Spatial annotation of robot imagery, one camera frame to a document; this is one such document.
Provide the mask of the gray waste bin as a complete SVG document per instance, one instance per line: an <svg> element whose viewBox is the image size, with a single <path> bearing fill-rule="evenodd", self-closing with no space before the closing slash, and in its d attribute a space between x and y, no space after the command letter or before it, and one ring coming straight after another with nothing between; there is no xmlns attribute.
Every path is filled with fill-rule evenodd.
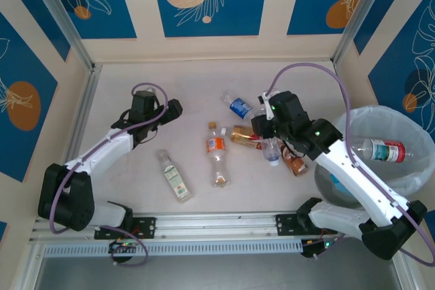
<svg viewBox="0 0 435 290"><path fill-rule="evenodd" d="M351 192L323 166L316 165L315 183L327 202L347 209L362 209L362 205Z"/></svg>

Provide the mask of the green label clear bottle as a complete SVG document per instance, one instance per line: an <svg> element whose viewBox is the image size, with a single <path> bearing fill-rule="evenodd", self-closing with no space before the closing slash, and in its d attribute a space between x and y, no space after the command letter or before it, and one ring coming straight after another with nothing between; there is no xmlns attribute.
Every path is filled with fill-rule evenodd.
<svg viewBox="0 0 435 290"><path fill-rule="evenodd" d="M176 165L174 165L173 161L171 160L168 151L165 149L158 150L157 158L163 175L171 186L171 189L173 190L177 200L179 202L185 202L189 200L193 194L186 185L186 182L178 171Z"/></svg>

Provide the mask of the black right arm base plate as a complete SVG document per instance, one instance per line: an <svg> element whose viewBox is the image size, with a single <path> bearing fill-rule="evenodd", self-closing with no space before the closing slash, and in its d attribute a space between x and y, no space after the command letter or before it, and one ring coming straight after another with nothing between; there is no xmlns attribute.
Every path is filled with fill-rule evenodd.
<svg viewBox="0 0 435 290"><path fill-rule="evenodd" d="M337 231L315 227L308 217L296 213L275 216L279 236L321 236L336 235Z"/></svg>

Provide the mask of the brown label plastic bottle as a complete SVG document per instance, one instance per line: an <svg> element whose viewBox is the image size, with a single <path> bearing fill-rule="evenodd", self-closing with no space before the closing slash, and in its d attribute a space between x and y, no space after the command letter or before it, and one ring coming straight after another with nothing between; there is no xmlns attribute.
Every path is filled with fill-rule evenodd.
<svg viewBox="0 0 435 290"><path fill-rule="evenodd" d="M308 172L309 167L305 164L303 159L292 154L285 145L281 146L281 157L295 177Z"/></svg>

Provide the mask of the aluminium frame post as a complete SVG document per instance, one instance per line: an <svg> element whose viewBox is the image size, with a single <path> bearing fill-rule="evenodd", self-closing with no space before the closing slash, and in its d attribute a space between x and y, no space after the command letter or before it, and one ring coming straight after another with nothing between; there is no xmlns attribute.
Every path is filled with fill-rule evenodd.
<svg viewBox="0 0 435 290"><path fill-rule="evenodd" d="M70 16L64 8L61 0L42 1L44 2L53 19L56 21L59 29L69 42L79 61L83 64L88 72L92 73L94 69L94 63L88 51L84 47L82 38L72 23Z"/></svg>
<svg viewBox="0 0 435 290"><path fill-rule="evenodd" d="M358 1L357 7L353 11L338 46L332 55L332 63L335 67L338 67L344 60L349 47L354 47L357 55L362 54L394 1Z"/></svg>

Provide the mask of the red label plastic bottle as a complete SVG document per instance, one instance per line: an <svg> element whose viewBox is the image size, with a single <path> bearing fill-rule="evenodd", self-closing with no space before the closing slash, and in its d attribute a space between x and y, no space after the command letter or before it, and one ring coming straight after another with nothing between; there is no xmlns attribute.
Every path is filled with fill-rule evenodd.
<svg viewBox="0 0 435 290"><path fill-rule="evenodd" d="M399 164L415 159L411 149L400 141L356 137L350 144L352 150L365 160Z"/></svg>

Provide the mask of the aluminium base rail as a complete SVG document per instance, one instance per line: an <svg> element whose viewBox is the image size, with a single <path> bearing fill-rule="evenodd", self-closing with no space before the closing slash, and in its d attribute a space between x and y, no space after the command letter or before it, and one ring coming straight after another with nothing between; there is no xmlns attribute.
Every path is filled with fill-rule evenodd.
<svg viewBox="0 0 435 290"><path fill-rule="evenodd" d="M275 216L278 212L236 212L204 214L136 214L155 217L154 242L195 240L268 240L278 238ZM41 244L79 243L94 240L94 227L80 232L51 233L48 222L37 219L29 242Z"/></svg>

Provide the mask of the blue label plastic bottle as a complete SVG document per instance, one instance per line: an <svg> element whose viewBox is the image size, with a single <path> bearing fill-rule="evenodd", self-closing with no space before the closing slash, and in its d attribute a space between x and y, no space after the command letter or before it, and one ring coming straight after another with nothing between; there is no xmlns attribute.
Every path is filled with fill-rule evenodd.
<svg viewBox="0 0 435 290"><path fill-rule="evenodd" d="M234 114L241 118L247 124L251 123L251 119L254 117L254 107L241 97L237 96L233 91L224 91L221 96L222 102L227 108L229 108Z"/></svg>

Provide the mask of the small clear plastic bottle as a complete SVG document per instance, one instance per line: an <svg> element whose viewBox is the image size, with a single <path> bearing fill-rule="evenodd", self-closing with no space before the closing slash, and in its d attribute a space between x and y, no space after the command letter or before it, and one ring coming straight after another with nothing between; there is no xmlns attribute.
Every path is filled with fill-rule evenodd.
<svg viewBox="0 0 435 290"><path fill-rule="evenodd" d="M279 158L281 157L281 150L279 141L277 138L262 139L262 153L266 161L271 166L277 166L279 164Z"/></svg>

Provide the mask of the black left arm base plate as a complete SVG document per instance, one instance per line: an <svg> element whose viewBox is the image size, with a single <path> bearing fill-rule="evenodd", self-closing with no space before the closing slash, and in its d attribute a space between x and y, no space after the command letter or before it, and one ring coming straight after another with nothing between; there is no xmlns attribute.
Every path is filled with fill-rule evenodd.
<svg viewBox="0 0 435 290"><path fill-rule="evenodd" d="M129 234L136 236L139 240L153 239L156 229L156 218L131 217L123 222L122 225L118 227L118 229L124 230ZM94 231L95 240L117 240L125 238L128 238L125 233L112 229L100 227L98 230Z"/></svg>

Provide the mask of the aluminium side rail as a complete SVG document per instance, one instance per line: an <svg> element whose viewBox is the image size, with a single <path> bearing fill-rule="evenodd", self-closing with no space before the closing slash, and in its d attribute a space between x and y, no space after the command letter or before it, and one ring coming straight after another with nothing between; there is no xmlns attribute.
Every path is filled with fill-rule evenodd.
<svg viewBox="0 0 435 290"><path fill-rule="evenodd" d="M77 117L73 125L72 135L69 142L69 146L65 155L65 161L68 162L78 157L80 152L80 146L88 122L90 109L97 89L98 81L100 78L103 65L95 64L92 72L88 76L80 106L78 108Z"/></svg>

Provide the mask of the golden tea plastic bottle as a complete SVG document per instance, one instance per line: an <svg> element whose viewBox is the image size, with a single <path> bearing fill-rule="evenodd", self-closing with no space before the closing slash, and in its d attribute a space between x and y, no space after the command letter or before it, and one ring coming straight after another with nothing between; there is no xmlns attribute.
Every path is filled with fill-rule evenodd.
<svg viewBox="0 0 435 290"><path fill-rule="evenodd" d="M248 147L250 149L262 149L260 137L249 126L221 127L220 134L232 143Z"/></svg>

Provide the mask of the white trash bin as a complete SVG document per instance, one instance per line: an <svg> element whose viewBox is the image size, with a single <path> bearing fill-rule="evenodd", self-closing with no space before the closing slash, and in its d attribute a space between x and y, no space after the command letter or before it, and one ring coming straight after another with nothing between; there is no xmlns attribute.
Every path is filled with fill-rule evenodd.
<svg viewBox="0 0 435 290"><path fill-rule="evenodd" d="M385 106L365 106L349 114L350 141L356 137L400 141L415 154L403 163L361 159L401 196L419 191L435 172L435 142L419 124Z"/></svg>

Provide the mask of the orange label plastic bottle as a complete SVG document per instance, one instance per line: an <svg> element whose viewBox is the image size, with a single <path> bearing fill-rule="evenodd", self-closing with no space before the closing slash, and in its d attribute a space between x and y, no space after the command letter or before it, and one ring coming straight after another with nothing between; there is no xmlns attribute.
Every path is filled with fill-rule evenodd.
<svg viewBox="0 0 435 290"><path fill-rule="evenodd" d="M226 165L226 145L216 122L208 123L205 146L211 164L212 184L215 187L225 187L230 183Z"/></svg>

